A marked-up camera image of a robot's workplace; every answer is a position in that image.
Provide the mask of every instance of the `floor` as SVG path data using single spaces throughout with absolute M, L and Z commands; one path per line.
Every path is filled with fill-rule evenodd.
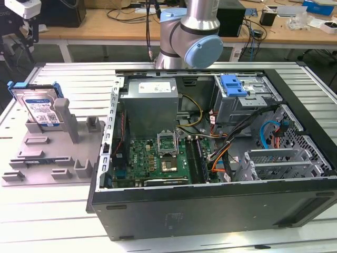
M 70 46 L 70 51 L 75 62 L 146 62 L 148 61 L 147 50 L 145 46 L 109 46 L 109 58 L 103 57 L 101 46 L 73 45 Z M 159 47 L 153 47 L 154 55 L 158 55 Z M 231 53 L 231 48 L 224 48 L 224 51 L 219 61 L 228 61 Z M 262 48 L 255 58 L 259 62 L 282 62 L 285 61 L 284 56 L 287 50 L 284 49 L 268 49 Z M 297 56 L 301 55 L 303 50 L 295 50 L 290 61 L 297 61 Z M 33 52 L 33 57 L 36 62 L 63 62 L 63 58 L 58 49 L 54 45 L 36 45 Z M 249 56 L 243 56 L 241 61 L 249 61 Z M 312 51 L 307 54 L 303 60 L 325 83 L 330 83 L 331 78 L 337 71 L 337 64 L 329 67 L 330 59 Z M 13 57 L 13 63 L 20 67 L 12 68 L 9 71 L 4 62 L 0 62 L 0 113 L 12 99 L 9 92 L 6 90 L 6 84 L 9 80 L 14 82 L 24 81 L 33 65 L 29 62 L 24 53 L 18 49 Z M 334 79 L 331 88 L 337 91 L 337 78 Z

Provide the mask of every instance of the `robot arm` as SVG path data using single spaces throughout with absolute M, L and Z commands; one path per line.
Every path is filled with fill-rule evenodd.
M 157 69 L 203 69 L 217 61 L 223 42 L 217 35 L 219 0 L 189 0 L 186 8 L 171 8 L 161 14 L 161 52 Z
M 34 62 L 31 52 L 33 43 L 38 42 L 36 16 L 40 10 L 40 0 L 4 0 L 4 5 L 0 3 L 0 57 L 5 58 L 2 36 L 14 33 L 24 47 L 29 60 Z M 27 36 L 20 31 L 24 23 L 28 24 Z

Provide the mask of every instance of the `workbench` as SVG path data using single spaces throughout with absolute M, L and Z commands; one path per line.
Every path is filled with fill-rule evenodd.
M 151 63 L 52 63 L 36 67 L 32 84 L 58 81 L 78 121 L 106 121 L 115 70 L 152 69 Z M 337 96 L 306 66 L 296 63 L 216 63 L 224 70 L 275 69 L 320 125 L 337 141 Z M 0 174 L 26 133 L 27 113 L 12 100 L 0 116 Z M 85 211 L 89 185 L 0 187 L 1 252 L 332 252 L 337 249 L 337 206 L 304 227 L 111 242 L 95 214 Z
M 286 5 L 301 5 L 280 0 Z M 257 8 L 258 17 L 250 19 L 259 22 L 261 10 L 265 5 L 279 5 L 274 0 L 267 0 L 264 3 L 255 3 L 240 1 L 246 8 Z M 140 46 L 146 45 L 145 23 L 126 24 L 121 23 L 106 16 L 107 10 L 104 9 L 87 9 L 87 15 L 79 28 L 48 27 L 49 31 L 40 33 L 39 44 L 54 44 L 60 47 L 64 62 L 73 62 L 72 55 L 68 49 L 69 45 L 101 45 L 103 46 L 104 56 L 108 56 L 106 46 L 108 45 L 125 45 Z M 330 20 L 329 17 L 315 15 L 323 20 Z M 121 13 L 118 18 L 128 19 L 144 16 L 144 13 L 130 14 Z M 337 36 L 327 34 L 318 28 L 311 27 L 307 30 L 291 31 L 286 26 L 289 18 L 276 17 L 273 26 L 265 26 L 268 31 L 267 38 L 261 43 L 261 48 L 287 48 L 287 49 L 327 49 L 337 50 Z M 155 15 L 150 18 L 151 45 L 159 46 L 160 44 L 160 25 Z M 224 37 L 224 47 L 232 47 L 230 61 L 238 61 L 242 48 L 245 47 L 249 38 L 247 27 L 241 29 L 239 37 Z

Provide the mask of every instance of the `motherboard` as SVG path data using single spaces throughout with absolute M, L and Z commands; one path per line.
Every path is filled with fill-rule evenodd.
M 131 140 L 129 163 L 126 169 L 114 169 L 112 187 L 206 183 L 210 153 L 209 140 L 202 138 Z

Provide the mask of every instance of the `blue box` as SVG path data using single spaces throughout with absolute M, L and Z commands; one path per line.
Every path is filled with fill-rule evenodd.
M 241 82 L 236 78 L 236 75 L 221 75 L 220 79 L 227 96 L 248 95 L 247 91 L 242 88 Z
M 313 1 L 304 0 L 302 6 L 307 6 L 307 12 L 317 13 L 325 16 L 330 16 L 333 11 L 334 6 L 331 5 L 319 5 Z

